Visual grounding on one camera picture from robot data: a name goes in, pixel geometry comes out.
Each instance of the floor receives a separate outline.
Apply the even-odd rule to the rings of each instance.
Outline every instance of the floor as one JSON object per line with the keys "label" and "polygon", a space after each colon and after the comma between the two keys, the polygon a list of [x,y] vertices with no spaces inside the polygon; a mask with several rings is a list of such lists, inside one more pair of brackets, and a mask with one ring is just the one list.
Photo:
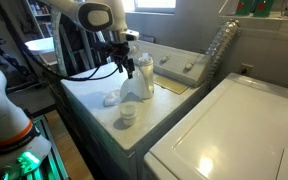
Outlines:
{"label": "floor", "polygon": [[47,88],[33,87],[11,93],[8,97],[16,106],[28,110],[31,114],[45,114],[66,171],[72,180],[94,179],[60,116],[54,110],[54,101]]}

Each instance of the washing machine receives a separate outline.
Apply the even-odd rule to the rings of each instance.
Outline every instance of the washing machine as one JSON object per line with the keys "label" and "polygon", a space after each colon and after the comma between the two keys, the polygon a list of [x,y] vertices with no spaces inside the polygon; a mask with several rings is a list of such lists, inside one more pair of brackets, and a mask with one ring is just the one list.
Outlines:
{"label": "washing machine", "polygon": [[144,164],[145,179],[288,179],[288,89],[230,74]]}
{"label": "washing machine", "polygon": [[[83,143],[108,179],[141,179],[144,155],[201,100],[210,64],[210,57],[199,53],[141,41],[130,45],[135,63],[142,53],[153,57],[155,72],[154,95],[141,102],[134,125],[124,125],[118,105],[103,103],[108,94],[121,89],[126,73],[99,81],[61,81],[76,121],[82,123]],[[104,65],[94,78],[115,69],[114,63]]]}

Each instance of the control panel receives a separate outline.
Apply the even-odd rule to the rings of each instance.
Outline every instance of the control panel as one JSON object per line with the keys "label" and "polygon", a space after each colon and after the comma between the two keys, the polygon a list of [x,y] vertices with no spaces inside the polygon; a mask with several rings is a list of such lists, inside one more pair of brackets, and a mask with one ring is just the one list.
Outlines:
{"label": "control panel", "polygon": [[211,62],[209,55],[143,41],[131,41],[129,46],[129,57],[134,59],[135,64],[143,53],[148,53],[154,61],[154,72],[158,74],[191,87],[200,86],[206,79]]}

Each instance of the window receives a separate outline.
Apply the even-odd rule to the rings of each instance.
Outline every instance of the window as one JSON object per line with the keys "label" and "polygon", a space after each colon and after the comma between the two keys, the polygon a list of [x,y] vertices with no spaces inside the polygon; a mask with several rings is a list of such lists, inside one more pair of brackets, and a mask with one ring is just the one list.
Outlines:
{"label": "window", "polygon": [[125,11],[174,13],[176,0],[123,0]]}

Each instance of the knob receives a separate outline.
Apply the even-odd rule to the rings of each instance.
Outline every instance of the knob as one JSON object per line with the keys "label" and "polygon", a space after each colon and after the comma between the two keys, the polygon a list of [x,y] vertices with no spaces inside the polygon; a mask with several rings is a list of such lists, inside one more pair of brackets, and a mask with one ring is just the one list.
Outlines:
{"label": "knob", "polygon": [[188,63],[185,65],[185,71],[190,71],[193,67],[194,65],[192,63]]}
{"label": "knob", "polygon": [[166,63],[166,61],[168,61],[170,58],[167,56],[163,56],[161,59],[161,63]]}

